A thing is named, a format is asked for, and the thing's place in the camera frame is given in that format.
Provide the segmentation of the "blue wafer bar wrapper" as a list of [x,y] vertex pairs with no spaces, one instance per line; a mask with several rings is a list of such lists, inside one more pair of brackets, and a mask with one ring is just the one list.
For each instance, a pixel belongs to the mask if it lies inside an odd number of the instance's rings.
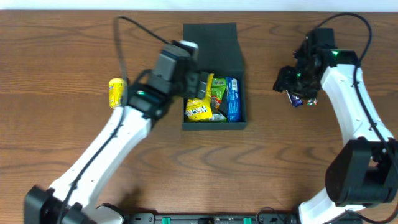
[[233,77],[226,77],[227,90],[227,120],[230,123],[241,120],[241,99],[239,81]]

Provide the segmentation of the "yellow Mentos bottle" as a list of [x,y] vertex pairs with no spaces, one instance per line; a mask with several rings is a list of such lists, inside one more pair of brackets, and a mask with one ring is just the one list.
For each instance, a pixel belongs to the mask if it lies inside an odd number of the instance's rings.
[[126,85],[126,81],[122,78],[113,78],[109,81],[109,106],[112,109],[121,106],[124,88],[126,87]]

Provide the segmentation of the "dark blue Dairy Milk bar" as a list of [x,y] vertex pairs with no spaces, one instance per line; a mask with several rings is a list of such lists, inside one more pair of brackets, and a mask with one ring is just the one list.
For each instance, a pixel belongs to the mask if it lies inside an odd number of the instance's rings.
[[294,96],[294,95],[291,95],[287,90],[286,90],[286,93],[287,93],[287,96],[288,96],[288,99],[289,99],[291,105],[292,105],[294,108],[303,105],[303,101],[302,101],[299,97]]

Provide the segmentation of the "green snack bag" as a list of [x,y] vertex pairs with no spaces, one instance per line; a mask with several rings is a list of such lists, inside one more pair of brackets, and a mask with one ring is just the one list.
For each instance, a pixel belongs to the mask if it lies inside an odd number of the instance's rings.
[[211,83],[211,110],[210,121],[226,122],[226,117],[220,112],[220,104],[226,90],[225,78],[214,78]]

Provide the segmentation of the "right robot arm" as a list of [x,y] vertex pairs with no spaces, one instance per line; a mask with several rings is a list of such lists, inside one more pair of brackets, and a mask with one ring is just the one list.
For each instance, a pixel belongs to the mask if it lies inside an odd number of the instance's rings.
[[326,171],[325,187],[301,203],[301,223],[332,223],[345,214],[393,201],[397,141],[385,127],[363,82],[352,50],[335,46],[331,28],[311,30],[294,52],[297,64],[279,70],[273,89],[301,100],[323,90],[332,103],[343,148]]

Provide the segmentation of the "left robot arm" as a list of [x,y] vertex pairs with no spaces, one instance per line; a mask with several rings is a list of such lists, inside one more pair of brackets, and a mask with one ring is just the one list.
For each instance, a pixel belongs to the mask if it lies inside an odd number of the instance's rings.
[[168,112],[176,96],[204,98],[207,73],[197,69],[198,45],[181,40],[162,49],[154,69],[127,87],[122,104],[66,173],[48,189],[32,187],[24,199],[24,223],[124,223],[113,207],[98,205],[122,161]]

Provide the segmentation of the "yellow Hacks candy bag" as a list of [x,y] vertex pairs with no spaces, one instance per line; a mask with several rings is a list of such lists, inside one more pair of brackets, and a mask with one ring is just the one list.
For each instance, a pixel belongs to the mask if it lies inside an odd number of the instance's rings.
[[194,98],[187,100],[187,104],[185,107],[185,116],[187,118],[187,121],[196,122],[212,117],[213,113],[211,110],[211,84],[213,76],[213,73],[208,75],[204,99]]

